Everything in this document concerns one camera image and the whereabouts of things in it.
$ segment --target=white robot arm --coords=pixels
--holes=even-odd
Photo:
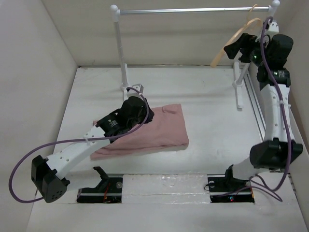
[[[266,26],[275,25],[268,25],[268,20],[269,18],[264,23],[263,31]],[[271,36],[268,35],[268,43],[263,44],[256,36],[244,33],[236,42],[224,48],[230,59],[234,59],[240,51],[241,62],[252,62],[258,67],[257,80],[264,102],[266,134],[262,143],[251,148],[249,158],[231,165],[224,177],[208,179],[212,181],[212,191],[237,191],[245,187],[246,182],[258,173],[285,169],[283,180],[277,187],[279,188],[290,163],[303,151],[302,144],[295,142],[291,131],[288,104],[291,79],[289,71],[284,68],[293,47],[293,40],[286,35]]]
[[[93,152],[134,132],[137,128],[131,129],[135,125],[152,121],[154,113],[147,100],[134,91],[142,92],[142,85],[130,89],[122,107],[99,120],[82,139],[73,140],[75,143],[46,158],[37,156],[32,160],[31,179],[47,203],[56,201],[67,190],[106,187],[109,177],[100,167],[89,171],[71,170]]]

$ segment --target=folded pink garment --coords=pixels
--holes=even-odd
[[[180,104],[165,105],[153,108],[152,111],[154,112],[152,122],[142,125],[132,134],[119,138],[112,144],[99,149],[91,154],[90,158],[92,160],[104,159],[166,147],[189,145]]]

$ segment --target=screw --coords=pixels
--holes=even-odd
[[[121,183],[120,181],[116,183],[116,188],[118,188],[118,189],[119,189],[119,188],[120,188],[120,189],[122,188],[122,183]]]
[[[208,182],[208,186],[209,186],[210,188],[213,188],[213,187],[214,187],[214,185],[210,185],[210,184],[214,184],[214,181],[213,181],[213,180],[211,180],[210,182]]]

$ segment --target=floor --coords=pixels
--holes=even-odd
[[[244,109],[236,109],[232,87],[233,69],[209,67],[129,68],[131,84],[142,83],[151,107],[180,103],[190,145],[114,159],[85,159],[75,169],[101,166],[108,174],[223,174],[228,166],[249,155],[261,137],[245,89]],[[89,131],[92,120],[100,119],[122,104],[119,68],[79,68],[61,125],[58,140],[79,138]],[[66,145],[58,145],[59,151]],[[277,183],[280,174],[265,173],[268,183]],[[146,189],[154,184],[144,176]],[[28,230],[35,231],[305,231],[306,226],[288,180],[281,194],[283,203],[255,192],[256,204],[210,204],[202,190],[201,203],[161,203],[134,200],[118,205],[78,204],[76,192],[67,192],[58,201],[35,203]]]

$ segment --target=white enclosure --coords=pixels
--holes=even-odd
[[[250,148],[262,141],[265,133],[255,67],[249,67],[250,74],[243,73],[240,110],[232,86],[234,62],[224,56],[220,65],[226,66],[208,66],[243,26],[248,9],[256,3],[257,7],[267,7],[271,1],[0,0],[0,230],[306,231],[309,80],[304,61],[309,37],[304,31],[309,26],[309,3],[305,0],[282,0],[275,17],[280,33],[295,42],[286,65],[292,77],[290,118],[296,141],[304,145],[304,152],[291,165],[291,179],[287,178],[278,192],[283,202],[254,191],[255,204],[213,204],[209,194],[199,188],[207,183],[207,174],[223,174],[229,165],[248,157]],[[112,4],[120,10],[247,10],[123,15],[119,23],[124,53],[121,69]],[[267,14],[261,10],[253,10],[250,18],[264,20]],[[51,204],[15,202],[8,191],[8,178],[18,160],[44,143],[80,138],[91,128],[92,120],[120,107],[124,67],[129,84],[144,85],[151,107],[182,104],[188,148],[86,159],[76,167],[87,170],[101,166],[108,174],[125,174],[122,204],[77,204],[76,191]],[[58,145],[55,151],[65,146]],[[32,157],[49,155],[53,149]],[[26,200],[35,197],[30,166],[31,158],[14,178],[14,190]],[[280,177],[279,173],[264,174],[271,186]],[[175,180],[168,184],[175,185],[177,191],[166,188],[165,179]]]

